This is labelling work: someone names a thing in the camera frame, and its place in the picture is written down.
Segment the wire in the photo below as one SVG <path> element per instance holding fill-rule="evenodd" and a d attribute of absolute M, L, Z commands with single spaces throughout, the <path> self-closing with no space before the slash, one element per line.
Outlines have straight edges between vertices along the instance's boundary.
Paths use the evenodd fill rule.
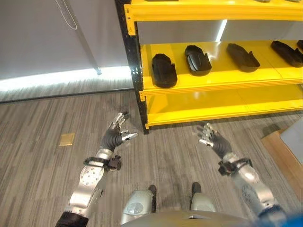
<path fill-rule="evenodd" d="M 62 12 L 62 8 L 61 8 L 61 6 L 59 5 L 59 3 L 58 3 L 58 1 L 57 0 L 55 0 L 56 2 L 57 2 L 57 5 L 58 5 L 58 7 L 59 7 L 59 9 L 60 9 L 60 12 L 61 12 L 61 14 L 62 14 L 62 17 L 64 18 L 64 20 L 65 20 L 65 22 L 66 22 L 66 24 L 72 29 L 72 30 L 77 30 L 77 24 L 76 24 L 76 22 L 75 22 L 75 20 L 74 20 L 74 18 L 72 17 L 72 15 L 71 15 L 71 13 L 70 13 L 70 10 L 68 9 L 68 7 L 67 7 L 67 5 L 66 5 L 66 3 L 65 3 L 65 0 L 62 0 L 63 1 L 63 3 L 65 4 L 65 7 L 66 7 L 66 9 L 67 9 L 67 11 L 68 11 L 68 13 L 70 14 L 70 16 L 71 16 L 71 18 L 72 18 L 72 21 L 74 22 L 74 24 L 75 24 L 75 27 L 72 27 L 68 22 L 67 22 L 67 20 L 66 20 L 66 18 L 65 18 L 65 16 L 64 16 L 64 14 L 63 14 L 63 12 Z"/>

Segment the yellow metal shelf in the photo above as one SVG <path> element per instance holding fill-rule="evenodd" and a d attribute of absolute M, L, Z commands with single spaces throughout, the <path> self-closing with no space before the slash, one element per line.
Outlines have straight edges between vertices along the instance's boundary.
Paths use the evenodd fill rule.
<path fill-rule="evenodd" d="M 303 1 L 287 0 L 132 0 L 124 9 L 129 35 L 135 35 L 135 21 L 303 20 Z"/>
<path fill-rule="evenodd" d="M 283 41 L 296 48 L 296 41 Z M 145 96 L 172 94 L 180 92 L 223 90 L 232 88 L 260 87 L 303 83 L 302 68 L 294 68 L 285 62 L 271 47 L 271 41 L 241 41 L 234 42 L 243 46 L 253 54 L 261 66 L 255 72 L 245 73 L 237 66 L 226 51 L 228 42 L 181 43 L 181 44 L 150 44 L 141 46 L 143 70 L 143 91 Z M 184 55 L 187 45 L 199 46 L 208 53 L 212 71 L 202 77 L 190 73 Z M 164 53 L 175 63 L 178 81 L 168 89 L 157 87 L 152 81 L 152 58 L 157 53 Z"/>
<path fill-rule="evenodd" d="M 252 87 L 221 91 L 149 96 L 147 128 L 225 117 L 303 109 L 300 85 Z"/>

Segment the black shelf post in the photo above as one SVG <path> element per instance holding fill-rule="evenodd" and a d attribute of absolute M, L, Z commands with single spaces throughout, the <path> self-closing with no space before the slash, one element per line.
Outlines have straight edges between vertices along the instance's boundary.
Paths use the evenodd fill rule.
<path fill-rule="evenodd" d="M 145 128 L 147 123 L 147 107 L 146 102 L 141 102 L 139 91 L 143 90 L 143 79 L 142 79 L 142 66 L 141 66 L 141 54 L 140 54 L 140 43 L 138 36 L 137 22 L 135 22 L 136 35 L 130 36 L 127 31 L 124 4 L 130 4 L 130 0 L 115 0 L 116 9 L 118 13 L 120 29 L 123 37 L 124 47 L 127 55 L 128 65 L 131 69 L 132 80 L 134 85 L 134 91 L 137 98 L 137 104 L 141 117 L 142 127 L 144 134 L 148 134 L 148 129 Z"/>

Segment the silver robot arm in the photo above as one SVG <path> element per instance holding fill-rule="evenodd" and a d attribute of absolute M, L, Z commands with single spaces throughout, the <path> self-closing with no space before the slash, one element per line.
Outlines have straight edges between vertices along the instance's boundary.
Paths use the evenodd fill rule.
<path fill-rule="evenodd" d="M 85 227 L 105 188 L 106 176 L 110 170 L 120 170 L 119 156 L 112 157 L 117 146 L 133 139 L 137 133 L 121 131 L 126 113 L 119 113 L 111 122 L 98 153 L 84 161 L 85 167 L 80 174 L 79 184 L 71 196 L 68 206 L 57 222 L 56 227 Z"/>
<path fill-rule="evenodd" d="M 219 156 L 219 172 L 230 175 L 248 207 L 265 222 L 278 224 L 286 219 L 286 215 L 274 198 L 272 191 L 260 180 L 252 167 L 251 160 L 239 158 L 232 152 L 230 143 L 214 130 L 210 124 L 198 127 L 199 143 L 210 146 Z"/>

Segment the light strip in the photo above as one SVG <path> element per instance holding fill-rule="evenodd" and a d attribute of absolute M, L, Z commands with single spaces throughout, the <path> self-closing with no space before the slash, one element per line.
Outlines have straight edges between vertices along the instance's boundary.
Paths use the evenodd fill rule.
<path fill-rule="evenodd" d="M 221 41 L 221 38 L 222 38 L 222 35 L 223 35 L 226 24 L 227 24 L 227 19 L 222 20 L 222 23 L 220 25 L 220 29 L 218 31 L 218 34 L 217 34 L 217 37 L 216 37 L 216 40 L 215 40 L 216 42 Z"/>
<path fill-rule="evenodd" d="M 101 71 L 101 75 L 98 75 L 94 69 L 86 69 L 4 79 L 0 80 L 0 91 L 9 91 L 35 86 L 50 86 L 86 79 L 111 81 L 132 78 L 128 66 L 106 67 L 101 68 Z"/>

